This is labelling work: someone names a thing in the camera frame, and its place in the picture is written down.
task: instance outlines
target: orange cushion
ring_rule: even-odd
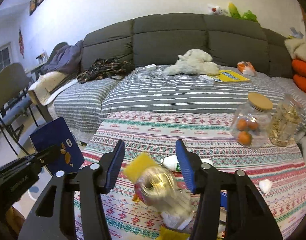
[[[292,67],[299,75],[306,77],[306,62],[298,59],[292,61]]]
[[[306,93],[306,78],[305,77],[301,77],[300,75],[295,74],[293,76],[293,81],[298,86],[298,88],[300,88],[303,92]]]

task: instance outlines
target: sofa backrest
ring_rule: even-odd
[[[292,78],[285,37],[260,24],[225,16],[172,13],[149,15],[86,35],[82,66],[117,57],[136,66],[175,64],[189,49],[208,52],[219,65],[249,61],[269,76]]]

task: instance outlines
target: patterned tablecloth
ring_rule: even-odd
[[[225,172],[243,169],[258,188],[262,179],[273,186],[264,197],[283,238],[286,239],[306,213],[306,167],[296,144],[275,147],[269,141],[258,150],[242,147],[229,132],[232,114],[158,114],[123,111],[104,120],[83,155],[84,165],[97,162],[113,150],[118,139],[125,142],[122,169],[142,151],[158,163],[175,154],[175,142],[181,138],[189,151],[211,159]],[[176,173],[178,185],[185,188],[183,177]],[[120,172],[115,188],[102,195],[106,221],[112,239],[155,239],[162,225],[160,215],[142,202],[132,201],[133,184]],[[196,211],[199,195],[191,196]],[[75,218],[78,239],[83,239],[79,192],[75,194]],[[185,228],[190,231],[193,221]]]

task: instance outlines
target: glass jar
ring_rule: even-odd
[[[268,138],[273,104],[259,93],[249,93],[248,101],[234,114],[230,132],[238,143],[248,148],[261,147]]]
[[[284,99],[278,103],[268,129],[271,143],[285,147],[299,130],[303,115],[301,104],[289,94],[285,94]]]

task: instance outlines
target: white charger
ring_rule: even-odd
[[[147,66],[145,66],[145,68],[146,68],[147,71],[151,71],[151,70],[156,69],[156,65],[155,64],[147,65]]]

